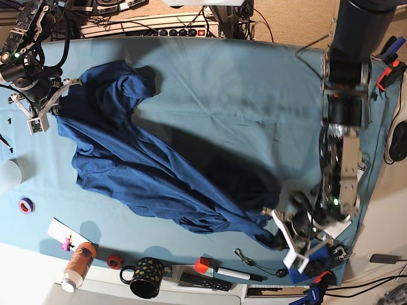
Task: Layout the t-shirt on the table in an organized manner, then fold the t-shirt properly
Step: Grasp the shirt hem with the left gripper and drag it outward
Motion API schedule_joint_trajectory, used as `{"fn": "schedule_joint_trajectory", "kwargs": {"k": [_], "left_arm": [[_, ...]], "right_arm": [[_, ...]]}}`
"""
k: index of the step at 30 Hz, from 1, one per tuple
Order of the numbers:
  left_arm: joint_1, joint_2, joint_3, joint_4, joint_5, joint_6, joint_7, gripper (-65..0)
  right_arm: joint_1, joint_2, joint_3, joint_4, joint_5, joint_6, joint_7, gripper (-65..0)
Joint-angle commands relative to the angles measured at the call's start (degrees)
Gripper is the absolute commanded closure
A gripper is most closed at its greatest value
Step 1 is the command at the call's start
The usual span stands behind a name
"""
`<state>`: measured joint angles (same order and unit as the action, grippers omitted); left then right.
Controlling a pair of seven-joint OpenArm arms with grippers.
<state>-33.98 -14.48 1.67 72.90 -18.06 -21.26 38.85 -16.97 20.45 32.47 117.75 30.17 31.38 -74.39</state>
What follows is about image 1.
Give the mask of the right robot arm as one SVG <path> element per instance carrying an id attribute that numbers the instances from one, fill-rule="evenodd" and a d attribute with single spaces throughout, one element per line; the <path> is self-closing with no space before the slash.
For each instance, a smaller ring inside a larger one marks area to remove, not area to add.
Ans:
<path id="1" fill-rule="evenodd" d="M 71 23 L 65 13 L 68 6 L 69 1 L 26 2 L 1 48 L 1 88 L 14 93 L 9 102 L 18 105 L 28 122 L 44 120 L 70 86 L 82 84 L 79 78 L 61 78 L 71 41 Z M 42 42 L 62 20 L 66 30 L 62 57 L 57 64 L 46 66 Z"/>

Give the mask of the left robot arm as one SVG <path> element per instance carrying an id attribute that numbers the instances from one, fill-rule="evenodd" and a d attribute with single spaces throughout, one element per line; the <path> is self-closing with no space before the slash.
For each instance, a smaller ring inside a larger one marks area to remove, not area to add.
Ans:
<path id="1" fill-rule="evenodd" d="M 312 225 L 352 218 L 357 213 L 357 177 L 352 169 L 361 160 L 361 129 L 369 125 L 371 54 L 379 47 L 398 6 L 405 1 L 341 1 L 335 33 L 323 55 L 322 121 L 319 135 L 321 181 L 310 204 L 296 191 L 301 212 L 286 221 L 276 210 L 279 229 L 271 247 L 303 254 L 312 239 Z"/>

